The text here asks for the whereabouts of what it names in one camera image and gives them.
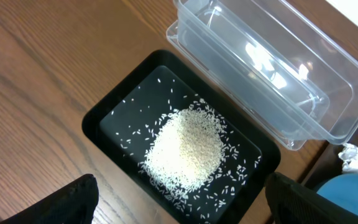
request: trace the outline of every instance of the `black tray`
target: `black tray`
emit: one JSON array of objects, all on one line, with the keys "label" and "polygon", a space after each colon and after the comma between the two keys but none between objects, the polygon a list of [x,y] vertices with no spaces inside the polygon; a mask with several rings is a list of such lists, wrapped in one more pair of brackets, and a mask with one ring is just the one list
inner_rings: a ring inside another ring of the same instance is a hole
[{"label": "black tray", "polygon": [[[139,172],[138,163],[144,161],[145,151],[153,141],[148,129],[158,130],[158,124],[155,126],[156,120],[159,123],[158,117],[162,113],[172,112],[173,109],[185,109],[200,98],[225,117],[228,132],[234,131],[224,136],[223,140],[229,137],[228,142],[233,146],[240,144],[240,147],[237,147],[240,152],[237,159],[231,157],[230,161],[226,161],[222,166],[224,174],[227,170],[235,173],[236,166],[240,164],[247,168],[245,173],[248,176],[245,185],[242,185],[243,181],[233,182],[229,176],[214,180],[208,191],[204,191],[202,187],[200,192],[189,194],[187,203],[192,204],[193,209],[189,212],[190,208],[186,206],[183,212],[150,184],[147,174]],[[267,136],[246,120],[221,94],[166,50],[153,52],[108,93],[86,114],[82,128],[85,135],[105,155],[180,223],[238,223],[262,190],[266,176],[273,172],[280,162],[280,151]],[[138,129],[140,134],[133,134]],[[130,144],[126,142],[127,139],[131,139]],[[226,185],[235,186],[234,196],[230,194],[230,188],[228,194],[221,194]],[[214,206],[217,203],[214,192],[220,200],[225,198],[226,202],[218,212]],[[206,195],[212,195],[214,198],[207,199]],[[209,218],[201,219],[200,215],[207,217],[207,213]]]}]

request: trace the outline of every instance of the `uncooked white rice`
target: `uncooked white rice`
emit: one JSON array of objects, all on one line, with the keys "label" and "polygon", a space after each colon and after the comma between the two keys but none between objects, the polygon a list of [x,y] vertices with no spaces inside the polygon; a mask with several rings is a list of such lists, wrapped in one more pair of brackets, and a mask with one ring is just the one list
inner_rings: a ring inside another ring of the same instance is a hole
[{"label": "uncooked white rice", "polygon": [[219,134],[224,126],[214,114],[201,108],[167,116],[154,147],[146,152],[144,170],[157,185],[184,197],[209,180],[223,160],[224,144]]}]

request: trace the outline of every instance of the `table surface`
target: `table surface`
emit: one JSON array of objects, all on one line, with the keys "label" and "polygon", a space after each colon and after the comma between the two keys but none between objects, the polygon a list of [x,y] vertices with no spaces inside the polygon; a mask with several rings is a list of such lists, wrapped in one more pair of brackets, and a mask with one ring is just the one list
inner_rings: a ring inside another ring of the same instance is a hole
[{"label": "table surface", "polygon": [[[358,60],[358,28],[324,0],[291,0]],[[7,218],[82,174],[94,174],[95,223],[174,219],[82,133],[85,113],[149,53],[169,49],[176,20],[167,0],[0,0],[0,217]],[[277,171],[301,180],[326,142],[280,146]],[[265,223],[264,190],[241,223]]]}]

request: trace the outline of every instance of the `rice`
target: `rice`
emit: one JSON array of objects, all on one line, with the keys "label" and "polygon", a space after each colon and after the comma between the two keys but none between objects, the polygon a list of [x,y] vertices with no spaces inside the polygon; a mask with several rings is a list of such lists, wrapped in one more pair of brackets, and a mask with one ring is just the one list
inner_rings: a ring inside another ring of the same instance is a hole
[{"label": "rice", "polygon": [[218,169],[224,156],[219,134],[224,127],[213,113],[191,108],[168,114],[145,154],[144,170],[157,185],[184,197],[199,189]]}]

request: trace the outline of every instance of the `transparent plastic box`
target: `transparent plastic box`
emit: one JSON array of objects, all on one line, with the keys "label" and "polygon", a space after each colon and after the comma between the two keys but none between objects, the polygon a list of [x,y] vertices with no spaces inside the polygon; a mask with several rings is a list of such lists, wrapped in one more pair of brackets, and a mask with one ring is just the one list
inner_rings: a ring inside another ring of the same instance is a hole
[{"label": "transparent plastic box", "polygon": [[286,1],[174,0],[168,40],[286,148],[358,127],[358,61]]}]

